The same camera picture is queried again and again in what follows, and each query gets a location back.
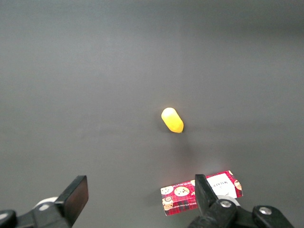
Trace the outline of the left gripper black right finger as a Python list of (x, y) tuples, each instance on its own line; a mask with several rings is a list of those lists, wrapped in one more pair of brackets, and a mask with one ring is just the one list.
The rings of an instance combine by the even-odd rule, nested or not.
[(189, 228), (292, 228), (283, 213), (272, 206), (258, 205), (243, 209), (236, 199), (217, 196), (203, 174), (195, 175), (196, 203), (200, 216)]

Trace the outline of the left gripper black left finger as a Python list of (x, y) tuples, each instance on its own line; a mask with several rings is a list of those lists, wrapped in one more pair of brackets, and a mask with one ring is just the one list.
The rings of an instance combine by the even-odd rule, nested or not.
[(58, 196), (41, 200), (18, 216), (12, 209), (0, 212), (2, 228), (71, 228), (88, 202), (85, 175), (77, 176)]

